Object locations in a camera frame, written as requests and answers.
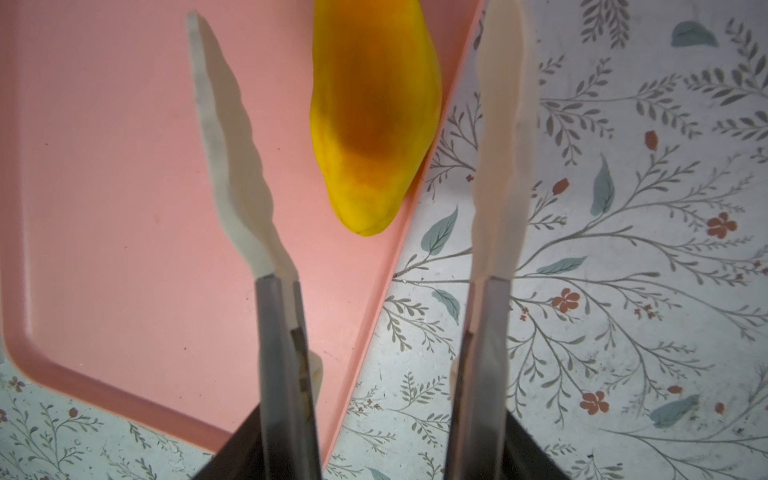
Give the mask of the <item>steel tongs with white tips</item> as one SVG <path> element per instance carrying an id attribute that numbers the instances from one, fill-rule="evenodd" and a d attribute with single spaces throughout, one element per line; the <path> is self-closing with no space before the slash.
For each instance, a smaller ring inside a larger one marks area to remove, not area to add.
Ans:
<path id="1" fill-rule="evenodd" d="M 264 479 L 321 475 L 311 353 L 295 266 L 237 80 L 208 22 L 186 19 L 196 109 L 220 224 L 255 279 Z M 492 1 L 476 57 L 485 129 L 473 187 L 472 267 L 445 477 L 504 479 L 511 284 L 528 224 L 539 95 L 534 24 L 521 1 Z"/>

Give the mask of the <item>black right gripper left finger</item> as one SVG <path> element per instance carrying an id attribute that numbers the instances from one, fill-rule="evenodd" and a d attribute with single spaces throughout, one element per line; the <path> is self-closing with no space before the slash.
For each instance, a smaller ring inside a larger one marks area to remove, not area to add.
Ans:
<path id="1" fill-rule="evenodd" d="M 263 480 L 260 404 L 193 480 Z"/>

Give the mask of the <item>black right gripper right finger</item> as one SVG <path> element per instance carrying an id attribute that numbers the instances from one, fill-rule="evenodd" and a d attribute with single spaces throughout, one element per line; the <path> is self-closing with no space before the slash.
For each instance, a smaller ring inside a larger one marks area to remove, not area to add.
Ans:
<path id="1" fill-rule="evenodd" d="M 569 480 L 510 411 L 506 412 L 503 446 L 503 478 L 506 480 Z"/>

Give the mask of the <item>yellow orange bun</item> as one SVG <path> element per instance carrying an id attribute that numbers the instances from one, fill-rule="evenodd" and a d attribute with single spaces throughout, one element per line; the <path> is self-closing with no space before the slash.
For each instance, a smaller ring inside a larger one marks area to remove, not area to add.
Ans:
<path id="1" fill-rule="evenodd" d="M 417 1 L 314 5 L 310 131 L 330 205 L 360 236 L 394 220 L 441 117 L 442 75 Z"/>

